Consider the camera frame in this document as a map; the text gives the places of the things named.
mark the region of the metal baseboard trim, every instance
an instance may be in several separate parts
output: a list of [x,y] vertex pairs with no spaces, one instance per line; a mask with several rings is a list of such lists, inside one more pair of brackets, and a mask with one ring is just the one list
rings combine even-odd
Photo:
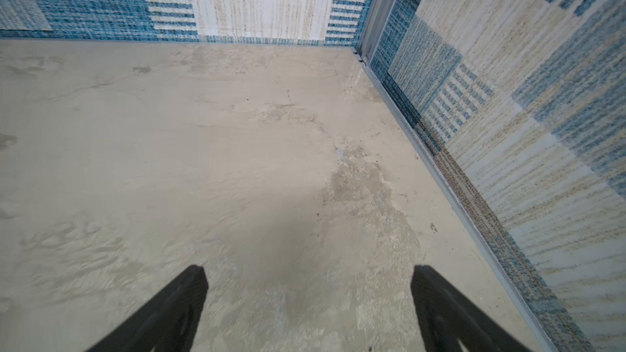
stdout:
[[409,138],[409,141],[413,145],[415,151],[418,153],[418,156],[426,165],[426,168],[433,176],[435,182],[437,182],[437,185],[439,185],[439,187],[441,188],[441,191],[446,196],[446,199],[448,199],[448,202],[458,215],[461,222],[463,222],[463,225],[478,246],[478,249],[480,250],[484,259],[487,261],[489,267],[491,267],[491,270],[496,274],[498,281],[504,287],[506,293],[509,295],[517,309],[520,311],[522,318],[524,318],[524,320],[530,327],[530,330],[535,335],[539,344],[546,352],[558,352],[558,349],[552,343],[552,340],[548,337],[548,335],[544,332],[544,329],[541,327],[541,325],[539,325],[539,322],[537,321],[535,315],[530,311],[528,305],[526,304],[524,299],[522,299],[517,288],[515,288],[513,282],[511,282],[511,279],[509,279],[504,269],[500,266],[495,255],[491,252],[489,246],[487,245],[487,242],[484,240],[483,236],[474,225],[474,222],[465,212],[465,208],[463,208],[456,194],[452,191],[442,173],[440,172],[439,168],[437,168],[437,166],[435,165],[433,158],[426,150],[426,146],[422,143],[421,139],[415,133],[413,128],[411,128],[402,113],[400,113],[400,110],[387,93],[387,90],[385,90],[385,88],[382,86],[376,75],[374,75],[372,70],[363,62],[361,62],[361,68],[363,68],[364,72],[369,77],[369,80],[380,93],[380,97],[383,101],[385,101],[385,104],[387,104],[387,107],[393,114],[395,120],[400,125],[400,128],[402,128],[402,130],[404,131],[406,137]]

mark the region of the blue patterned wall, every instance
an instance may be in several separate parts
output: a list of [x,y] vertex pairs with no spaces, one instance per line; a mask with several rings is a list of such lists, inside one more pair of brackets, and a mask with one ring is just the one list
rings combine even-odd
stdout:
[[355,46],[372,0],[0,0],[0,37]]
[[626,0],[396,0],[371,69],[560,351],[626,345]]

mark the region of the concrete floor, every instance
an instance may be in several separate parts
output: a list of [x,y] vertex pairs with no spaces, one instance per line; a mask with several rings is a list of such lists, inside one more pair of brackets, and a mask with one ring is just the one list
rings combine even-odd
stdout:
[[194,351],[421,351],[417,263],[540,350],[348,49],[0,50],[1,350],[81,351],[192,263]]

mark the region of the wall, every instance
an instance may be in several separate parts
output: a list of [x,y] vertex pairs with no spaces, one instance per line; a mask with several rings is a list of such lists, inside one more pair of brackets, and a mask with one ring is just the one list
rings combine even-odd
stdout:
[[355,46],[372,0],[0,0],[0,37]]
[[372,71],[560,351],[626,350],[626,0],[396,0]]

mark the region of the dirt spot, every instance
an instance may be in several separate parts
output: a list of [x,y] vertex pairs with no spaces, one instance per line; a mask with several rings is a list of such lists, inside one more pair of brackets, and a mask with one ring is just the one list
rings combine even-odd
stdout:
[[245,45],[195,45],[170,56],[169,68],[195,78],[241,79],[249,68],[264,66],[254,57],[263,47]]
[[0,134],[0,151],[18,142],[18,138],[12,135]]
[[42,72],[56,73],[65,60],[59,56],[27,56],[19,59],[6,59],[0,66],[0,75],[10,79],[33,78]]
[[0,209],[0,221],[13,219],[15,216],[7,213],[4,209]]
[[306,123],[317,121],[317,117],[314,114],[295,104],[267,106],[259,114],[259,117],[263,122],[288,121],[292,123]]
[[149,66],[134,66],[133,71],[137,72],[138,74],[147,74],[152,71],[152,68],[150,68]]
[[321,197],[320,235],[327,246],[322,251],[330,253],[334,265],[328,267],[336,270],[326,277],[354,296],[350,308],[356,324],[346,323],[344,329],[356,325],[353,331],[364,336],[362,343],[343,347],[365,350],[366,340],[374,340],[382,350],[401,350],[419,337],[416,328],[405,326],[414,321],[408,283],[411,267],[419,262],[419,241],[392,205],[380,167],[366,160],[363,148],[341,148],[337,156],[338,169]]

